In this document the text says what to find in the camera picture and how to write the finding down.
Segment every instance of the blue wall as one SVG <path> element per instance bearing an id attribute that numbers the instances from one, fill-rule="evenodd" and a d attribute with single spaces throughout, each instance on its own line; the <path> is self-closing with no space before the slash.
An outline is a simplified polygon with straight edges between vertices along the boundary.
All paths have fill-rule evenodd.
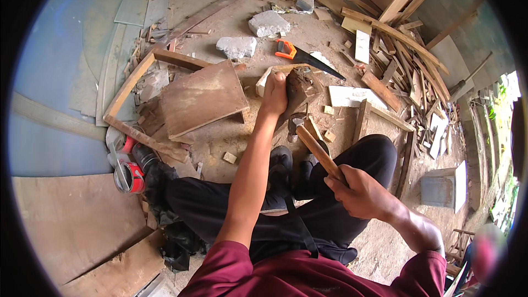
<path id="1" fill-rule="evenodd" d="M 48 0 L 36 18 L 20 57 L 14 90 L 70 116 L 72 82 L 79 75 L 83 19 L 93 0 Z M 102 142 L 57 131 L 11 114 L 9 162 L 12 175 L 51 177 L 111 172 Z"/>
<path id="2" fill-rule="evenodd" d="M 454 22 L 475 0 L 425 0 L 414 12 L 411 20 L 420 19 L 424 25 L 420 34 L 425 43 Z M 473 71 L 493 51 L 493 56 L 473 78 L 475 90 L 498 81 L 502 74 L 515 70 L 513 56 L 505 34 L 488 2 L 477 10 L 478 16 L 462 24 L 450 36 L 464 58 L 469 71 Z"/>

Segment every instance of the person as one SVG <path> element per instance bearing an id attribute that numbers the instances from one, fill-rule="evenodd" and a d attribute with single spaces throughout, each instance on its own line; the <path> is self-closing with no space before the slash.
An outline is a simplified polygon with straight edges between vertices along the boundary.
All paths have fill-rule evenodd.
<path id="1" fill-rule="evenodd" d="M 442 236 L 430 219 L 387 191 L 397 159 L 389 138 L 368 135 L 334 159 L 348 186 L 307 156 L 292 191 L 291 153 L 271 151 L 287 107 L 285 85 L 283 73 L 268 78 L 232 184 L 181 178 L 167 185 L 174 212 L 212 244 L 181 296 L 442 296 Z M 313 200 L 296 209 L 292 195 Z M 288 214 L 260 213 L 269 206 L 285 206 Z M 351 241 L 371 219 L 390 224 L 417 253 L 390 286 L 345 267 L 357 255 Z"/>

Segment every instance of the concrete floor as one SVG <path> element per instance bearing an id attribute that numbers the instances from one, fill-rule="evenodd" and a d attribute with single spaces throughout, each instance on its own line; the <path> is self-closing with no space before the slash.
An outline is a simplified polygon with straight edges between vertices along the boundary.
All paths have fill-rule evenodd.
<path id="1" fill-rule="evenodd" d="M 169 26 L 177 25 L 185 17 L 214 1 L 216 0 L 169 0 Z M 217 40 L 224 36 L 254 36 L 248 28 L 248 20 L 254 14 L 260 13 L 261 7 L 268 1 L 287 7 L 294 4 L 280 0 L 239 0 L 235 5 L 219 11 L 200 23 L 200 27 L 210 28 L 212 32 L 209 35 L 184 39 L 184 47 L 179 52 L 185 55 L 195 53 L 196 58 L 212 63 L 225 60 L 225 56 L 215 48 Z M 350 66 L 339 53 L 339 49 L 345 49 L 342 44 L 349 37 L 347 31 L 332 21 L 319 21 L 315 16 L 285 14 L 283 17 L 291 24 L 291 32 L 285 37 L 287 40 L 305 51 L 320 51 L 335 65 L 337 71 L 347 77 L 346 82 L 341 82 L 333 76 L 320 74 L 320 81 L 325 87 L 328 85 L 365 87 L 360 81 L 361 76 L 357 69 Z M 260 106 L 260 98 L 255 94 L 254 84 L 269 66 L 289 63 L 287 59 L 274 55 L 275 39 L 264 37 L 257 38 L 257 41 L 254 57 L 240 60 L 241 63 L 247 65 L 247 69 L 238 72 L 242 86 L 249 86 L 244 91 L 250 105 L 249 121 L 244 125 L 230 119 L 224 119 L 195 131 L 196 143 L 191 147 L 191 158 L 195 166 L 198 162 L 203 162 L 202 175 L 205 180 L 213 182 L 231 182 L 233 180 L 237 165 L 222 160 L 222 156 L 228 151 L 240 158 L 247 146 L 247 140 L 251 135 Z M 339 117 L 345 119 L 336 121 L 339 109 L 336 110 L 334 116 L 329 116 L 323 113 L 324 105 L 330 105 L 327 92 L 324 92 L 318 102 L 310 105 L 309 111 L 314 115 L 320 130 L 330 129 L 337 136 L 335 142 L 329 144 L 330 155 L 335 157 L 352 144 L 358 109 L 343 108 Z M 405 115 L 402 118 L 409 118 L 408 114 Z M 305 146 L 300 141 L 295 144 L 288 143 L 286 133 L 283 131 L 277 135 L 273 145 L 287 145 L 292 150 L 294 158 L 300 157 L 306 152 Z M 371 116 L 367 129 L 367 134 L 373 133 L 387 135 L 394 142 L 400 154 L 390 188 L 390 191 L 394 192 L 403 161 L 402 151 L 405 144 L 405 134 L 376 115 Z M 454 214 L 452 209 L 421 205 L 419 179 L 431 169 L 455 167 L 464 158 L 465 150 L 460 141 L 460 136 L 457 134 L 453 138 L 451 155 L 443 155 L 436 161 L 427 154 L 419 155 L 413 163 L 410 177 L 411 188 L 402 195 L 402 201 L 409 208 L 425 214 L 437 223 L 446 245 L 451 242 L 452 229 L 464 227 L 469 207 L 466 203 L 457 214 Z M 353 262 L 350 269 L 355 274 L 383 284 L 390 284 L 399 275 L 404 263 L 415 254 L 392 227 L 376 220 L 369 223 L 365 231 L 352 242 L 351 246 L 358 250 L 359 260 Z M 175 275 L 176 289 L 181 290 L 185 287 L 199 264 L 201 264 L 201 258 L 193 257 L 191 269 L 188 272 Z"/>

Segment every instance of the paint can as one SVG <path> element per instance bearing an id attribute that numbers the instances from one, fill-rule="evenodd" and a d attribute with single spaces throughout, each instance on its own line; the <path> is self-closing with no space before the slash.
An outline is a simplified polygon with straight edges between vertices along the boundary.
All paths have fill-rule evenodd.
<path id="1" fill-rule="evenodd" d="M 117 170 L 114 171 L 115 186 L 121 193 L 125 194 L 139 194 L 145 190 L 145 180 L 143 179 L 143 171 L 137 163 L 133 162 L 122 162 L 120 163 L 125 174 L 126 186 L 121 184 Z"/>
<path id="2" fill-rule="evenodd" d="M 105 140 L 106 146 L 108 148 L 110 148 L 110 142 L 113 142 L 115 146 L 115 151 L 123 154 L 130 154 L 132 148 L 137 143 L 136 140 L 122 133 L 120 130 L 114 128 L 113 126 L 108 127 L 108 130 L 106 131 Z"/>
<path id="3" fill-rule="evenodd" d="M 132 148 L 132 156 L 139 164 L 139 167 L 146 174 L 153 165 L 160 161 L 154 151 L 141 143 L 136 143 Z"/>

